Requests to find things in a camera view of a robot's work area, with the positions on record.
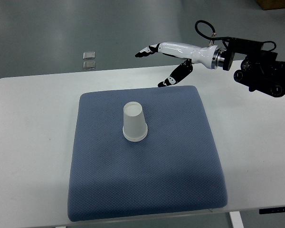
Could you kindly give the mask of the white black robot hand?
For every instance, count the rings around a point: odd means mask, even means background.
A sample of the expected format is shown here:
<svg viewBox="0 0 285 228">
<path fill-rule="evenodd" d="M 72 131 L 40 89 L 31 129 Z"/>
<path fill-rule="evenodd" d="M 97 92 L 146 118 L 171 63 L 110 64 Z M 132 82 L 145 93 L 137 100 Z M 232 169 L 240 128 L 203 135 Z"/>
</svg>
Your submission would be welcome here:
<svg viewBox="0 0 285 228">
<path fill-rule="evenodd" d="M 193 71 L 194 64 L 202 64 L 207 69 L 222 67 L 225 60 L 225 50 L 217 45 L 198 47 L 189 44 L 163 42 L 149 45 L 140 50 L 135 57 L 147 57 L 155 53 L 162 53 L 170 57 L 184 60 L 158 87 L 171 86 L 179 83 Z"/>
</svg>

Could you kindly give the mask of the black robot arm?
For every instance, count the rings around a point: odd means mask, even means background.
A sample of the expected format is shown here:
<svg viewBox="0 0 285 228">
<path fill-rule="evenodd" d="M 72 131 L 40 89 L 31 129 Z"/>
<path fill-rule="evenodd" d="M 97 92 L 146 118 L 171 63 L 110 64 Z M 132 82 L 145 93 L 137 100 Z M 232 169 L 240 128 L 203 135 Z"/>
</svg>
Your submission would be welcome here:
<svg viewBox="0 0 285 228">
<path fill-rule="evenodd" d="M 277 61 L 277 53 L 271 50 L 263 50 L 265 43 L 241 38 L 224 38 L 222 40 L 225 51 L 223 70 L 230 70 L 235 54 L 245 55 L 240 69 L 234 72 L 234 80 L 248 87 L 250 92 L 259 91 L 272 97 L 285 95 L 285 61 Z"/>
</svg>

